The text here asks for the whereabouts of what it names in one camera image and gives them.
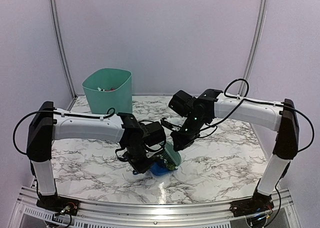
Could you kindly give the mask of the blue plastic dustpan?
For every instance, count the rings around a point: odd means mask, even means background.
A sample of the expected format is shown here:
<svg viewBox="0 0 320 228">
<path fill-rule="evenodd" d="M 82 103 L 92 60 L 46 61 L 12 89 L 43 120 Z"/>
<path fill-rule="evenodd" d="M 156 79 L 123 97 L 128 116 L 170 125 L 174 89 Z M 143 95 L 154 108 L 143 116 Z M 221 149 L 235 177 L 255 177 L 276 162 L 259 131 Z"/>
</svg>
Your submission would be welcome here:
<svg viewBox="0 0 320 228">
<path fill-rule="evenodd" d="M 170 172 L 173 172 L 175 170 L 169 170 L 167 169 L 167 166 L 165 164 L 165 161 L 163 159 L 158 159 L 158 160 L 154 160 L 153 165 L 146 171 L 146 172 L 151 172 L 154 176 L 163 176 L 166 175 Z M 134 175 L 138 175 L 138 174 L 143 174 L 143 173 L 136 173 L 133 169 L 132 173 Z"/>
</svg>

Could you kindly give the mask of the green hand brush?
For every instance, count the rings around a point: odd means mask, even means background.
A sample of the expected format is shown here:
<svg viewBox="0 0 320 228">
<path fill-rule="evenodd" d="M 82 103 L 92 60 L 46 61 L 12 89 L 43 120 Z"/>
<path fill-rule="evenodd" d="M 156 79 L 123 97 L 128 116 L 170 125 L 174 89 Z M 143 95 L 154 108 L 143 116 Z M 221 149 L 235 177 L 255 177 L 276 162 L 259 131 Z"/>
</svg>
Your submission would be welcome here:
<svg viewBox="0 0 320 228">
<path fill-rule="evenodd" d="M 167 142 L 165 144 L 164 149 L 161 153 L 161 157 L 164 160 L 166 166 L 167 164 L 173 164 L 175 165 L 175 167 L 178 167 L 182 162 L 181 155 L 174 150 L 174 146 L 170 142 Z"/>
</svg>

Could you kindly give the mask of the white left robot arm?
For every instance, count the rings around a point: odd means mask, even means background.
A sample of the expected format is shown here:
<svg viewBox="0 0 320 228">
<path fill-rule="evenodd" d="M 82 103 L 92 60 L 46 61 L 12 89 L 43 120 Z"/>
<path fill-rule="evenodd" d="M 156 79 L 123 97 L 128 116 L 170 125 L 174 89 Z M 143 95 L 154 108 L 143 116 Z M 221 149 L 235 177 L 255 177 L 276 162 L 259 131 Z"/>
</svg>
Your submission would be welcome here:
<svg viewBox="0 0 320 228">
<path fill-rule="evenodd" d="M 52 166 L 52 144 L 67 139 L 89 139 L 113 142 L 124 151 L 119 159 L 133 170 L 145 173 L 153 164 L 147 156 L 150 148 L 163 142 L 158 122 L 143 124 L 131 113 L 111 107 L 104 114 L 71 112 L 46 101 L 31 114 L 26 155 L 38 184 L 39 199 L 53 211 L 63 207 L 58 195 Z"/>
</svg>

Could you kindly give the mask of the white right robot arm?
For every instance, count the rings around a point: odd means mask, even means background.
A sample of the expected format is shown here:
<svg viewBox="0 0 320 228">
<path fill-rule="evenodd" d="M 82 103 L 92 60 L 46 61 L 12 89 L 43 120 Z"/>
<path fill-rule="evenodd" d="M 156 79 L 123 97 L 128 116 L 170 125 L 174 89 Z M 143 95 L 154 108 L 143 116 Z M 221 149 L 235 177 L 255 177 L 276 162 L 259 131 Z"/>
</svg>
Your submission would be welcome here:
<svg viewBox="0 0 320 228">
<path fill-rule="evenodd" d="M 173 95 L 168 106 L 186 118 L 179 130 L 170 134 L 176 152 L 191 146 L 199 138 L 204 124 L 210 124 L 215 118 L 221 122 L 226 119 L 247 122 L 277 132 L 272 156 L 253 196 L 247 202 L 252 212 L 260 211 L 298 154 L 299 123 L 293 101 L 247 99 L 217 89 L 207 89 L 200 96 L 194 97 L 180 90 Z"/>
</svg>

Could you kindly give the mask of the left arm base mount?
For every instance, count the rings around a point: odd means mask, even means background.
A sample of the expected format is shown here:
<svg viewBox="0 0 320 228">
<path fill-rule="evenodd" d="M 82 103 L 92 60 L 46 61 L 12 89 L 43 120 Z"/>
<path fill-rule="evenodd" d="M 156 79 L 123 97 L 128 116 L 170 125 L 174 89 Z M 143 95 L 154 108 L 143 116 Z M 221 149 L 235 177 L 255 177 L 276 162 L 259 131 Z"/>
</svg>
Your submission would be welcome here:
<svg viewBox="0 0 320 228">
<path fill-rule="evenodd" d="M 36 206 L 45 210 L 53 211 L 57 215 L 69 214 L 76 216 L 78 213 L 80 201 L 60 195 L 45 195 L 41 196 Z"/>
</svg>

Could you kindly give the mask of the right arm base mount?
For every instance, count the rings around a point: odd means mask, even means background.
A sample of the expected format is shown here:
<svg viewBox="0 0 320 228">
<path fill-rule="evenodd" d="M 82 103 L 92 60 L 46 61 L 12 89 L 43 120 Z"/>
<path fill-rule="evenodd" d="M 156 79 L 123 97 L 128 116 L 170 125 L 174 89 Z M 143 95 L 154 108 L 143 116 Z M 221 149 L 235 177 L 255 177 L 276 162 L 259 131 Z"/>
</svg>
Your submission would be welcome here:
<svg viewBox="0 0 320 228">
<path fill-rule="evenodd" d="M 267 198 L 266 200 L 246 198 L 232 201 L 229 210 L 233 213 L 233 216 L 236 218 L 265 211 L 271 211 L 274 207 L 275 206 L 273 200 L 270 198 Z"/>
</svg>

